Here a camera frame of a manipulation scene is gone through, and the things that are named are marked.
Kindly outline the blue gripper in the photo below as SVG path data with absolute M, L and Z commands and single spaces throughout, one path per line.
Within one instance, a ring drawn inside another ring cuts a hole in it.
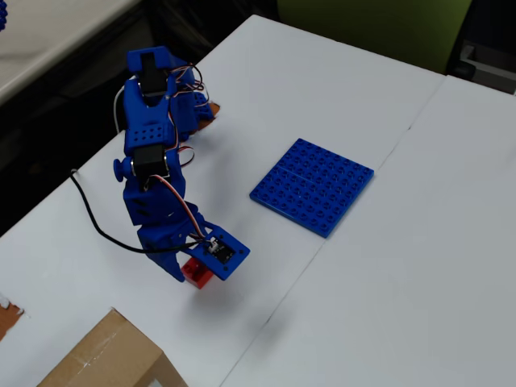
M 186 248 L 210 246 L 198 208 L 185 200 L 183 177 L 149 177 L 140 184 L 125 180 L 123 200 L 147 257 L 179 282 L 185 276 L 177 253 Z

